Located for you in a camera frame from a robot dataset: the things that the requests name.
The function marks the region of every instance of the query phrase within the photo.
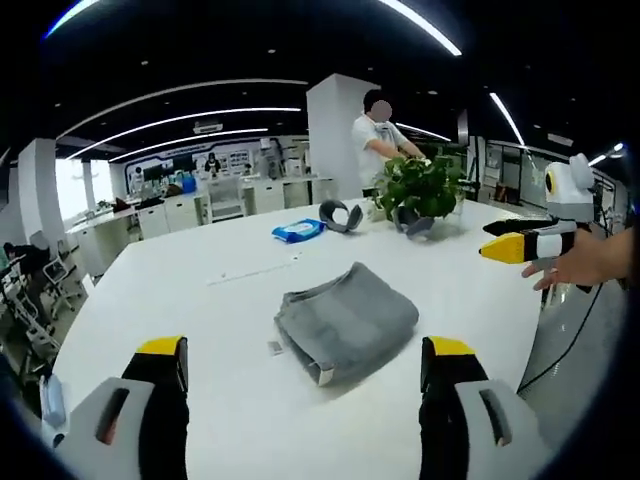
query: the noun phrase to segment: human hand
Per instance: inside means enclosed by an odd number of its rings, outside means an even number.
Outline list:
[[[603,244],[602,240],[591,233],[578,229],[573,248],[554,261],[553,268],[544,272],[544,277],[533,289],[542,290],[556,283],[593,286],[606,281]],[[522,276],[528,278],[539,271],[538,267],[530,264],[524,269]]]

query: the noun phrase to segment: gray object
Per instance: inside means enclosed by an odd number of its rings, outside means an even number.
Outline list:
[[[367,375],[413,335],[418,309],[362,263],[286,293],[275,323],[319,386]]]
[[[56,453],[77,478],[93,480],[138,480],[139,438],[144,411],[154,385],[137,380],[109,378],[71,413],[71,431],[60,442]],[[119,413],[113,411],[121,403]],[[117,429],[110,444],[97,437],[108,430],[111,413]]]
[[[415,210],[403,205],[394,209],[391,216],[398,232],[404,232],[409,238],[428,233],[435,222],[431,217],[420,217]]]
[[[345,210],[349,214],[349,219],[347,220],[346,225],[341,223],[337,223],[333,219],[333,213],[336,209]],[[339,202],[338,200],[325,200],[320,204],[320,220],[327,224],[327,228],[329,230],[333,230],[334,232],[339,233],[347,233],[355,230],[360,225],[362,221],[362,209],[359,205],[353,207],[353,210],[349,211],[347,206]]]
[[[504,382],[458,383],[469,435],[467,479],[535,478],[549,459],[533,410]]]

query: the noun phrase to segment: black ceiling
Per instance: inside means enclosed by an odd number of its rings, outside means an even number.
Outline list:
[[[0,76],[0,153],[10,146],[15,157],[34,136],[56,138],[104,109],[192,83],[262,78],[308,86],[248,83],[166,94],[108,113],[70,135],[98,141],[149,122],[226,108],[304,109],[306,90],[336,72],[389,90],[396,121],[451,138],[457,114],[467,108],[472,133],[516,141],[489,99],[495,91],[529,145],[593,157],[627,141],[635,80],[625,65],[634,43],[627,27],[632,17],[620,10],[621,2],[402,1],[436,25],[462,56],[453,57],[377,0],[101,0],[44,41],[74,2],[21,2],[16,7],[24,11],[8,19],[11,32],[5,29],[0,37],[7,59]],[[220,119],[225,130],[306,133],[304,111]],[[112,144],[135,150],[190,136],[193,122]],[[547,133],[572,138],[574,146],[551,143]],[[60,147],[59,154],[72,150]],[[620,176],[616,162],[603,163]]]

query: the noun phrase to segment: white t-shirt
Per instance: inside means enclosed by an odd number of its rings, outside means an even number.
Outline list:
[[[384,164],[388,160],[371,148],[367,148],[369,141],[378,139],[386,142],[396,149],[408,142],[407,137],[391,122],[376,123],[365,114],[360,115],[353,122],[353,145],[358,156],[358,167],[362,188],[374,186],[376,175],[382,173]]]

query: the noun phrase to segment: person sitting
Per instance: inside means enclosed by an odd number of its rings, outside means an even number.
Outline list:
[[[42,269],[49,263],[49,250],[40,250],[33,245],[13,245],[7,242],[4,244],[4,252],[9,261],[20,259],[20,273],[27,278],[25,293],[38,311],[36,321],[41,326],[50,329],[51,319],[40,299],[40,295],[48,283]]]

